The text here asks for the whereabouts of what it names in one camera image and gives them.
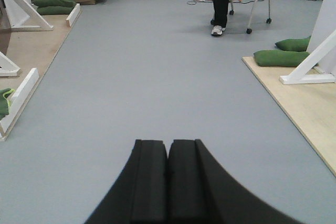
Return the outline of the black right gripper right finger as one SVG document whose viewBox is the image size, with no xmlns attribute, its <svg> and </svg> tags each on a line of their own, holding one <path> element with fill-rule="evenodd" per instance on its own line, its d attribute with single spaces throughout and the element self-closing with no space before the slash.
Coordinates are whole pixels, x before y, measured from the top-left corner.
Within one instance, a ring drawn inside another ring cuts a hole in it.
<svg viewBox="0 0 336 224">
<path fill-rule="evenodd" d="M 228 173 L 201 140 L 174 140 L 169 158 L 169 223 L 299 223 Z"/>
</svg>

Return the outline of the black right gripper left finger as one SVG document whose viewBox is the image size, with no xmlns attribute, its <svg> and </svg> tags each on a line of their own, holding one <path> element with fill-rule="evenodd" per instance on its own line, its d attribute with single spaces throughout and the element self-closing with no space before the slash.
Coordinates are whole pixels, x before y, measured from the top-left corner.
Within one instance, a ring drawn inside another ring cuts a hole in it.
<svg viewBox="0 0 336 224">
<path fill-rule="evenodd" d="M 86 223 L 166 223 L 167 153 L 158 140 L 136 140 L 131 155 Z"/>
</svg>

